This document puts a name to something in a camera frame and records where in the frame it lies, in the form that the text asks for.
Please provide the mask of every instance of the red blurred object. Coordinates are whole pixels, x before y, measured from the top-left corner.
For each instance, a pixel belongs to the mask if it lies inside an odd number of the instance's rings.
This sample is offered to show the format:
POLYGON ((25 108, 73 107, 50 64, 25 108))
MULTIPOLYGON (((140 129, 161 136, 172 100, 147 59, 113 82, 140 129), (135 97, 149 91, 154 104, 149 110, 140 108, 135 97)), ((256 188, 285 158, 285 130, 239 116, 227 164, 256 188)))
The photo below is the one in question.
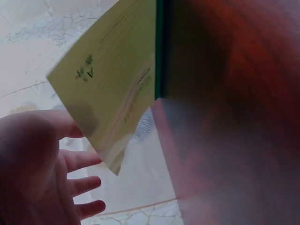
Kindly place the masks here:
POLYGON ((299 12, 173 1, 152 112, 185 225, 300 225, 299 12))

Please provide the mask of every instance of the floor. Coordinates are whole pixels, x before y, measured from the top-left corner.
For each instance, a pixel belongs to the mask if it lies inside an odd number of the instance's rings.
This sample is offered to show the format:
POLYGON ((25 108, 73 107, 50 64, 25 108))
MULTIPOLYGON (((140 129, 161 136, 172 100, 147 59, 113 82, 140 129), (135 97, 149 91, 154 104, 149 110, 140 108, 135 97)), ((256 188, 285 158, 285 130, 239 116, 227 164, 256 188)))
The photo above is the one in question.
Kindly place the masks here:
MULTIPOLYGON (((0 117, 64 108, 45 76, 114 3, 116 0, 0 0, 0 66, 6 81, 0 84, 0 117)), ((60 147, 91 149, 86 139, 66 138, 60 147)), ((150 110, 127 148, 119 176, 98 165, 69 177, 87 175, 100 176, 102 186, 75 198, 75 203, 102 199, 107 209, 82 224, 183 224, 150 110)))

